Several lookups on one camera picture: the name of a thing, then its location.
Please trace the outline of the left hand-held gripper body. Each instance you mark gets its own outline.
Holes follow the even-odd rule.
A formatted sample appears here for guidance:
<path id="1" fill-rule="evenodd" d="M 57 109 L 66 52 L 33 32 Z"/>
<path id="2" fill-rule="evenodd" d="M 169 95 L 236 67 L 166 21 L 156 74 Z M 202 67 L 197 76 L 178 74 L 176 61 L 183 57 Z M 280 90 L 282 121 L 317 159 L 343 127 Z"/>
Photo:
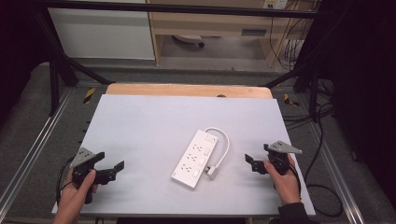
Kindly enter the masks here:
<path id="1" fill-rule="evenodd" d="M 91 159 L 96 154 L 85 147 L 78 150 L 75 158 L 72 160 L 70 167 L 73 169 L 72 183 L 79 188 L 85 177 L 94 169 L 95 164 L 91 164 Z"/>

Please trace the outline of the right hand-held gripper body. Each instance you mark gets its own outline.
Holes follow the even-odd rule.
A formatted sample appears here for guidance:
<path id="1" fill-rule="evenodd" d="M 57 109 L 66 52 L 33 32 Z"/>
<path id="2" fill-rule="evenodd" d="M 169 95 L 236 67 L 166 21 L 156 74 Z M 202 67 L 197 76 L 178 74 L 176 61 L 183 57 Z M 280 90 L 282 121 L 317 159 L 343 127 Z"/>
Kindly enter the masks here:
<path id="1" fill-rule="evenodd" d="M 303 153 L 299 148 L 293 147 L 282 141 L 277 141 L 269 145 L 269 148 L 270 148 L 270 152 L 268 152 L 269 162 L 273 164 L 273 166 L 281 175 L 284 175 L 290 169 L 290 161 L 288 154 Z"/>

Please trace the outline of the white plug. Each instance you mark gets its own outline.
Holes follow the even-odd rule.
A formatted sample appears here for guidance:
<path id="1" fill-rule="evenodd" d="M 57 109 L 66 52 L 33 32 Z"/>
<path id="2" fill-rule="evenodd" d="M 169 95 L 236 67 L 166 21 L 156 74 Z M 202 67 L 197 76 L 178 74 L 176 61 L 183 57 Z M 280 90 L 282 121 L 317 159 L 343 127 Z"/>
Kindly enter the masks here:
<path id="1" fill-rule="evenodd" d="M 214 180 L 216 178 L 216 176 L 218 175 L 218 172 L 219 172 L 219 170 L 216 166 L 207 166 L 205 168 L 205 173 L 211 180 Z"/>

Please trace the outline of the white power strip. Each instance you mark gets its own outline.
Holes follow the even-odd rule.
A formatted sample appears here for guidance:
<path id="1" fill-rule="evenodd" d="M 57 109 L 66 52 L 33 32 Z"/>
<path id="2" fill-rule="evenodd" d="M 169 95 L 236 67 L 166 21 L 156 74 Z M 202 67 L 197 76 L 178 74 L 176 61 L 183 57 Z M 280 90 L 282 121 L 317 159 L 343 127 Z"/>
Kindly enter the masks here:
<path id="1" fill-rule="evenodd" d="M 177 182 L 194 189 L 218 140 L 217 136 L 198 130 L 171 177 Z"/>

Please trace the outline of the person's right hand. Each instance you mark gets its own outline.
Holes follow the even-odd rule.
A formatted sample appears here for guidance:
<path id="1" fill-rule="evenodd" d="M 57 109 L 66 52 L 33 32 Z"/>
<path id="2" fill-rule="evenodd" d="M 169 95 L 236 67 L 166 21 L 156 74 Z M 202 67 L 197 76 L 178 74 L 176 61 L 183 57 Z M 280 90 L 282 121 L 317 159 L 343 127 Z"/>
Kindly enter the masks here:
<path id="1" fill-rule="evenodd" d="M 288 170 L 284 175 L 280 175 L 271 162 L 264 161 L 263 164 L 275 184 L 281 205 L 299 203 L 301 195 L 295 174 Z"/>

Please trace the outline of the person's left hand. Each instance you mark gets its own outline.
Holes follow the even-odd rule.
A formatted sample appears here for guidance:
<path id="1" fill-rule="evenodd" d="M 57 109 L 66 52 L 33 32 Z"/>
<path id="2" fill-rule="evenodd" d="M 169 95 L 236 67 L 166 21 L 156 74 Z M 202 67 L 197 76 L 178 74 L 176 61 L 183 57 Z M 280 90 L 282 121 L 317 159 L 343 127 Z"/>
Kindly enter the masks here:
<path id="1" fill-rule="evenodd" d="M 67 217 L 76 216 L 81 211 L 88 191 L 91 189 L 96 192 L 96 186 L 93 184 L 96 177 L 96 171 L 91 170 L 78 188 L 74 187 L 72 182 L 73 171 L 70 170 L 66 177 L 69 185 L 65 186 L 61 193 L 61 200 L 58 207 L 58 213 Z"/>

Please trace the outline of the yellow black floor tape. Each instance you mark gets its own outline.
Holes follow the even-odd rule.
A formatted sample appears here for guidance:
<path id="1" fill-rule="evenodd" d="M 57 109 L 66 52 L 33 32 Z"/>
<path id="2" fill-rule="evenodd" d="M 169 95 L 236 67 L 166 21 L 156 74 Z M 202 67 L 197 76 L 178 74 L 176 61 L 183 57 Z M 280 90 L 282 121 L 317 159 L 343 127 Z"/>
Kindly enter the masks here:
<path id="1" fill-rule="evenodd" d="M 298 102 L 292 101 L 287 93 L 284 93 L 284 103 L 286 105 L 300 106 Z"/>
<path id="2" fill-rule="evenodd" d="M 90 100 L 91 100 L 91 98 L 92 98 L 94 92 L 95 92 L 95 88 L 90 88 L 90 89 L 87 91 L 86 96 L 85 96 L 85 98 L 84 98 L 84 100 L 83 100 L 83 104 L 88 104 L 88 103 L 90 102 Z"/>

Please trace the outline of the wooden table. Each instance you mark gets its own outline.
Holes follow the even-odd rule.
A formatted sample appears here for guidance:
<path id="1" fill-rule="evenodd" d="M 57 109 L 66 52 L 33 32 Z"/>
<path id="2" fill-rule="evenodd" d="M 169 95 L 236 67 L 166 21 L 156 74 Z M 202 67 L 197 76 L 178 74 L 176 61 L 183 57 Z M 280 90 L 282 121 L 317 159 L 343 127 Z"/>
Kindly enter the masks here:
<path id="1" fill-rule="evenodd" d="M 268 88 L 221 85 L 113 83 L 106 94 L 272 99 Z"/>

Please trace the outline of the black curtain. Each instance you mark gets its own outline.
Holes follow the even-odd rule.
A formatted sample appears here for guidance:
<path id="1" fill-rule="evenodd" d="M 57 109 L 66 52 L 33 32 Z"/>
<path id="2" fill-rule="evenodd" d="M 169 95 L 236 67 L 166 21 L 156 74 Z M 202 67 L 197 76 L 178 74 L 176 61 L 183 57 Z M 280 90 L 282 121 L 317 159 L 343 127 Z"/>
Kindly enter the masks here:
<path id="1" fill-rule="evenodd" d="M 322 0 L 305 44 L 330 29 L 320 75 L 335 87 L 336 113 L 352 148 L 396 205 L 396 0 Z"/>
<path id="2" fill-rule="evenodd" d="M 31 71 L 48 60 L 27 0 L 0 0 L 0 124 L 19 100 Z"/>

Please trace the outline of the white cabinet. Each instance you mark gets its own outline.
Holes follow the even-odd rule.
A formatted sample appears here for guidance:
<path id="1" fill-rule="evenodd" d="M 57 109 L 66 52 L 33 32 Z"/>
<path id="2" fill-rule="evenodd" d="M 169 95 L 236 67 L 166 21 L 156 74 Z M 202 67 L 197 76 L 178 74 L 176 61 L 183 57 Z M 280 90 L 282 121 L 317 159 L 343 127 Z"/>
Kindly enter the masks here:
<path id="1" fill-rule="evenodd" d="M 50 8 L 49 14 L 69 57 L 155 58 L 147 12 Z"/>

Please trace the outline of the office chair base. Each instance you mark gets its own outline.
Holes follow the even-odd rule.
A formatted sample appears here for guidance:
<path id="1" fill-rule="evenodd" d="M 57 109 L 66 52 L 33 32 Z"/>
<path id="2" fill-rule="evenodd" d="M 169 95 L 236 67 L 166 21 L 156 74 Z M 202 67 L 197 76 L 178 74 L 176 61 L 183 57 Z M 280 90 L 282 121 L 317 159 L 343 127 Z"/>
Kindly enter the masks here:
<path id="1" fill-rule="evenodd" d="M 203 39 L 198 35 L 174 35 L 174 38 L 185 43 L 196 44 L 200 48 L 205 46 Z"/>

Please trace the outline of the light wooden desk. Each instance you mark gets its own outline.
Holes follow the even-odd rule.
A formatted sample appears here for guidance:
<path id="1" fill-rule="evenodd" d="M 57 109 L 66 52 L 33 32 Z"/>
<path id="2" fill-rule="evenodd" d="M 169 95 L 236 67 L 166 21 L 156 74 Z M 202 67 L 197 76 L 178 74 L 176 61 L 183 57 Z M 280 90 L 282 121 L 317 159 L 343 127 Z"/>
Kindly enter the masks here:
<path id="1" fill-rule="evenodd" d="M 146 0 L 149 4 L 209 7 L 263 8 L 264 0 Z M 286 10 L 311 11 L 314 0 L 288 0 Z M 151 31 L 160 35 L 246 36 L 259 40 L 267 65 L 272 68 L 280 58 L 287 39 L 303 39 L 309 30 L 308 19 L 227 16 L 209 14 L 148 14 Z"/>

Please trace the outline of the aluminium floor rail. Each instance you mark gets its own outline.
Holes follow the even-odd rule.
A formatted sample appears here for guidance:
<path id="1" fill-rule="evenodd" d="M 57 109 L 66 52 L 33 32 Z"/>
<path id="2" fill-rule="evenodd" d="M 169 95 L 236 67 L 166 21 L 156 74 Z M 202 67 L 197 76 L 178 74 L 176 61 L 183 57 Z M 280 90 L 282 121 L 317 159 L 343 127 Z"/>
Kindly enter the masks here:
<path id="1" fill-rule="evenodd" d="M 338 167 L 333 155 L 324 139 L 324 131 L 321 129 L 319 122 L 311 123 L 310 128 L 315 140 L 318 142 L 318 152 L 321 156 L 325 167 L 329 173 L 332 184 L 335 191 L 340 198 L 344 212 L 349 220 L 350 224 L 364 224 L 364 218 L 361 214 L 361 210 L 357 206 L 352 193 L 341 173 L 341 169 Z"/>
<path id="2" fill-rule="evenodd" d="M 24 157 L 24 160 L 19 166 L 17 172 L 14 176 L 12 176 L 10 183 L 0 197 L 0 223 L 6 217 L 9 208 L 19 194 L 22 185 L 24 184 L 27 176 L 31 172 L 32 167 L 34 166 L 37 158 L 39 157 L 41 150 L 46 145 L 73 92 L 74 88 L 65 89 L 59 101 L 59 107 L 46 120 L 43 128 L 41 129 L 34 143 Z"/>

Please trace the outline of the white wall socket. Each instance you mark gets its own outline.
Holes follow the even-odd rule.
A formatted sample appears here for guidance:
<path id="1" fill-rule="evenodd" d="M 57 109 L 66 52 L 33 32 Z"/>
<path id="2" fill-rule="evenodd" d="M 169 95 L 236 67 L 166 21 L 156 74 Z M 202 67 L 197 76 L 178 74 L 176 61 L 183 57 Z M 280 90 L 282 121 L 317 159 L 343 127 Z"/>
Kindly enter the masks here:
<path id="1" fill-rule="evenodd" d="M 284 9 L 288 0 L 264 0 L 263 8 Z"/>

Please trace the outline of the black metal frame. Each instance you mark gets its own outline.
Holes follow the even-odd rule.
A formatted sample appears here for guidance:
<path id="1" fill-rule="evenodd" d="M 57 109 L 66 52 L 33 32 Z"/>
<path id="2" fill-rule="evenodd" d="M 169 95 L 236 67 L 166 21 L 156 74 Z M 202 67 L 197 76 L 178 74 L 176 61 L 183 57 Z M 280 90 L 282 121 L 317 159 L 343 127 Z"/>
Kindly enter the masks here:
<path id="1" fill-rule="evenodd" d="M 48 21 L 43 17 L 43 11 L 48 8 L 106 10 L 106 11 L 137 11 L 137 12 L 160 12 L 178 14 L 209 14 L 227 16 L 249 16 L 269 18 L 298 18 L 316 19 L 323 13 L 316 11 L 299 11 L 286 9 L 253 9 L 244 7 L 209 7 L 188 5 L 165 5 L 145 3 L 118 3 L 118 2 L 93 2 L 93 1 L 67 1 L 67 0 L 32 0 L 29 8 L 38 24 L 40 33 L 44 36 L 44 49 L 49 55 L 50 77 L 51 77 L 51 114 L 59 106 L 57 75 L 60 74 L 64 83 L 70 87 L 76 87 L 78 79 L 73 71 L 76 68 L 93 80 L 101 84 L 112 84 L 111 80 L 100 77 L 90 69 L 70 58 L 63 50 L 61 42 L 56 38 L 56 32 L 49 27 Z"/>

